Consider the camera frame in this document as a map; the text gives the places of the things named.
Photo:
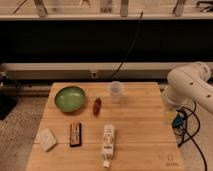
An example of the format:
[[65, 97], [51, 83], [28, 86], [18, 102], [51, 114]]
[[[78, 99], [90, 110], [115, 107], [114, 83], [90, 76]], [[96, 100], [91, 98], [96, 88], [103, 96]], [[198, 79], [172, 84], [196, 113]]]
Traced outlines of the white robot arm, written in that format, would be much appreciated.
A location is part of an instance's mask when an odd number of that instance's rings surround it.
[[168, 108], [179, 108], [188, 99], [196, 101], [213, 114], [213, 86], [208, 84], [211, 70], [204, 62], [194, 62], [171, 70], [167, 75], [168, 85], [162, 93]]

